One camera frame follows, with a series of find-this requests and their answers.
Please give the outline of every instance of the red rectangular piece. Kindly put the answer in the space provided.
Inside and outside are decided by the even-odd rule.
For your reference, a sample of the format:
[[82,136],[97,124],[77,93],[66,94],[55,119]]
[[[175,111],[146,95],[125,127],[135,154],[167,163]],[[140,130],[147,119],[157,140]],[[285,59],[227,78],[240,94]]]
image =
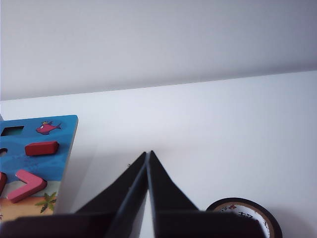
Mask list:
[[56,153],[58,147],[57,141],[31,143],[25,146],[25,154],[28,156],[51,155]]

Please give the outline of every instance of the pink fish illustration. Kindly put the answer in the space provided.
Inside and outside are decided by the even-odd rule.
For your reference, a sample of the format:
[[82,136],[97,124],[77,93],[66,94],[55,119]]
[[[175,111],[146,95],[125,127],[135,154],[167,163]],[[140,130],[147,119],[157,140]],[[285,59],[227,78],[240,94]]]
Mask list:
[[61,129],[60,124],[58,124],[57,126],[53,126],[52,121],[50,121],[50,122],[44,121],[44,122],[42,122],[42,125],[39,128],[36,128],[36,132],[38,132],[42,135],[49,135],[52,130],[54,130],[56,128]]

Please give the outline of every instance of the red puzzle piece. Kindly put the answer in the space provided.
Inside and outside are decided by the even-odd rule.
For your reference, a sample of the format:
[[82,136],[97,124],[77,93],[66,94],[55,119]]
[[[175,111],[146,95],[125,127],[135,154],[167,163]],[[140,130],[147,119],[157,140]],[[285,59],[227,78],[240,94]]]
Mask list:
[[4,189],[5,183],[6,183],[6,174],[0,172],[0,195]]
[[31,143],[25,146],[25,154],[28,156],[51,155],[56,153],[58,147],[57,141]]
[[19,170],[15,174],[20,180],[26,183],[26,185],[10,192],[7,196],[7,199],[12,203],[21,201],[24,198],[27,198],[38,191],[41,191],[47,186],[47,182],[25,170]]

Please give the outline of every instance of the red chevron piece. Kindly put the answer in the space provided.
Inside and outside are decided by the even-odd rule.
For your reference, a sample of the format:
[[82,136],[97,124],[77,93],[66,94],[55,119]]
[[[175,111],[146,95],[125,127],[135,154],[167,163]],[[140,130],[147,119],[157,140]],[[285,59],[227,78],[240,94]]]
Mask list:
[[0,195],[4,189],[5,183],[6,183],[6,174],[0,172]]
[[10,192],[7,196],[7,199],[12,203],[21,201],[24,198],[27,198],[38,191],[41,191],[47,186],[47,182],[25,170],[19,170],[15,174],[21,181],[25,182],[26,185]]

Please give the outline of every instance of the black tape roll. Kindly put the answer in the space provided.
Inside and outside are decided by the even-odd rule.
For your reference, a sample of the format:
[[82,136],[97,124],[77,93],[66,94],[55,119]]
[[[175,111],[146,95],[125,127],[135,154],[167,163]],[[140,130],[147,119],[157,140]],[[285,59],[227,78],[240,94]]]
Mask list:
[[238,197],[224,198],[214,202],[207,211],[233,212],[257,220],[267,238],[283,238],[281,227],[272,214],[264,207],[250,200]]

